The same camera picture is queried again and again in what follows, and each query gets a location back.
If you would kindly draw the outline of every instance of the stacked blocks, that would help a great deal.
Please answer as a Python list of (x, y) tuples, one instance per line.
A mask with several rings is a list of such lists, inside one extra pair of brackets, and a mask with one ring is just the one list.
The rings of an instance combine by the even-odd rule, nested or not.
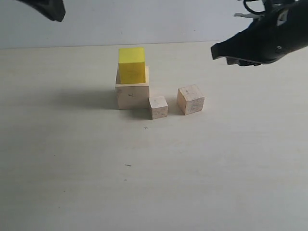
[(200, 112), (203, 109), (205, 97), (196, 85), (178, 89), (178, 105), (184, 115)]
[(167, 117), (168, 104), (164, 96), (149, 98), (149, 105), (150, 105), (152, 119), (159, 119), (159, 118)]
[(119, 50), (115, 83), (119, 109), (149, 107), (149, 67), (145, 65), (144, 48)]

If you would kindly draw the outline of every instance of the small wooden cube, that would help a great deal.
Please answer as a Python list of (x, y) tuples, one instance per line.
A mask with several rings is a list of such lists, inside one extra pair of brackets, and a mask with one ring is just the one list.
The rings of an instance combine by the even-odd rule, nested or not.
[(204, 100), (204, 95), (196, 85), (178, 89), (177, 101), (184, 115), (202, 111)]
[(119, 109), (147, 109), (149, 108), (149, 67), (145, 71), (146, 82), (135, 84), (121, 84), (120, 73), (117, 70), (115, 90)]
[(152, 119), (159, 119), (168, 116), (168, 104), (164, 96), (150, 97), (149, 105)]
[(121, 84), (145, 83), (145, 52), (143, 47), (119, 49)]

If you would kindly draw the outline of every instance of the cube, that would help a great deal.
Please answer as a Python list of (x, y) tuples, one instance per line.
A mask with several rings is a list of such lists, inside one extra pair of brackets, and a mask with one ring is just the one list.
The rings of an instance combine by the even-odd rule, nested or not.
[(145, 69), (145, 76), (145, 83), (121, 84), (119, 69), (117, 70), (115, 90), (119, 109), (149, 108), (149, 67)]
[(143, 47), (119, 49), (121, 84), (145, 83), (145, 52)]
[(168, 104), (164, 96), (150, 97), (149, 106), (151, 110), (152, 119), (159, 119), (159, 118), (167, 117)]
[(177, 102), (184, 115), (202, 111), (204, 100), (204, 95), (196, 85), (178, 89)]

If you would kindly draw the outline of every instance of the wooden cube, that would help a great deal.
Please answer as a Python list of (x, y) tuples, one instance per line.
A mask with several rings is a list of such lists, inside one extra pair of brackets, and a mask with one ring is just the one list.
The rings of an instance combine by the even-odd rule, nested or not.
[(196, 85), (178, 89), (177, 101), (184, 115), (202, 111), (204, 100), (204, 95)]
[(150, 97), (149, 106), (151, 110), (152, 119), (159, 119), (159, 118), (167, 117), (168, 104), (164, 96)]
[(145, 52), (143, 47), (119, 49), (121, 84), (145, 83)]
[(116, 75), (115, 90), (119, 109), (147, 109), (149, 108), (149, 67), (145, 69), (146, 82), (135, 84), (121, 84), (119, 69)]

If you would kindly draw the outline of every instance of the block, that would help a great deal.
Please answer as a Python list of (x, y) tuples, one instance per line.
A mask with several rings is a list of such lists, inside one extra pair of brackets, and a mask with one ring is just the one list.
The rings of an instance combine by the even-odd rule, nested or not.
[(149, 107), (152, 119), (159, 119), (168, 115), (168, 104), (164, 96), (150, 97)]
[(145, 68), (145, 83), (121, 84), (120, 73), (117, 70), (115, 90), (119, 109), (148, 109), (149, 108), (149, 67)]
[(121, 84), (145, 83), (145, 52), (143, 47), (119, 49)]
[(204, 100), (204, 95), (196, 85), (178, 89), (177, 102), (184, 115), (202, 111)]

